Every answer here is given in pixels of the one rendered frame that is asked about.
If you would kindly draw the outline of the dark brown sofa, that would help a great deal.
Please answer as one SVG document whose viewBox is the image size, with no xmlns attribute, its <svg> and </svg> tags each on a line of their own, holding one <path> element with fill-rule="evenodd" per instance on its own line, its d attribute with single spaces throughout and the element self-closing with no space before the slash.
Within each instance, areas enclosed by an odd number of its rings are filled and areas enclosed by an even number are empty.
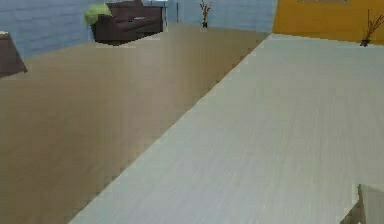
<svg viewBox="0 0 384 224">
<path fill-rule="evenodd" d="M 106 4 L 110 15 L 99 14 L 91 25 L 99 43 L 126 43 L 163 31 L 163 7 L 146 6 L 142 0 Z"/>
</svg>

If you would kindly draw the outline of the brown twig house plant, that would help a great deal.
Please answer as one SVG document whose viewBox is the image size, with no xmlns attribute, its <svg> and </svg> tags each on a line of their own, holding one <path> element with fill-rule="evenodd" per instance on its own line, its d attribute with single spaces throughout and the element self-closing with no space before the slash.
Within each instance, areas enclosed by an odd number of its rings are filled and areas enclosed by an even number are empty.
<svg viewBox="0 0 384 224">
<path fill-rule="evenodd" d="M 371 42 L 371 36 L 374 32 L 384 23 L 384 13 L 381 13 L 377 18 L 370 18 L 370 10 L 367 10 L 367 30 L 364 38 L 361 40 L 360 45 L 367 47 Z"/>
<path fill-rule="evenodd" d="M 205 3 L 204 0 L 201 0 L 199 3 L 200 8 L 202 10 L 202 26 L 204 28 L 208 27 L 208 13 L 211 11 L 211 5 L 212 3 Z"/>
</svg>

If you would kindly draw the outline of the light green cushion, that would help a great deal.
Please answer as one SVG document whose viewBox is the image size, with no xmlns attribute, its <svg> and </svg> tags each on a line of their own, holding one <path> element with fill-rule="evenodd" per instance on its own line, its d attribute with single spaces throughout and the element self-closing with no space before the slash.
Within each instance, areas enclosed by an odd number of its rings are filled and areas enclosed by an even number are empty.
<svg viewBox="0 0 384 224">
<path fill-rule="evenodd" d="M 106 3 L 97 3 L 90 5 L 83 13 L 84 23 L 86 25 L 93 25 L 98 21 L 99 15 L 112 15 Z"/>
</svg>

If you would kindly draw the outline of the dark brown cabinet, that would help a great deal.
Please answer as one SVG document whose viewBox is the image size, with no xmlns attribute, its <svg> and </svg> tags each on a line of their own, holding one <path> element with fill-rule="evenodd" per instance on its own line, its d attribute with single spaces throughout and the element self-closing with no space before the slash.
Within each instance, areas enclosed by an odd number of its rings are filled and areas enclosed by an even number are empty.
<svg viewBox="0 0 384 224">
<path fill-rule="evenodd" d="M 25 66 L 9 32 L 0 31 L 0 78 L 17 73 L 27 73 Z"/>
</svg>

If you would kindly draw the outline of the grey framed wall picture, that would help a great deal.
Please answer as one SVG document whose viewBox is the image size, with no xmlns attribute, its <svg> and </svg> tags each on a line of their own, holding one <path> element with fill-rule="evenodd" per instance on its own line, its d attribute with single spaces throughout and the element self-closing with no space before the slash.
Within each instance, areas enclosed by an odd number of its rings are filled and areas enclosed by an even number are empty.
<svg viewBox="0 0 384 224">
<path fill-rule="evenodd" d="M 348 4 L 350 0 L 296 0 L 298 3 L 313 4 Z"/>
</svg>

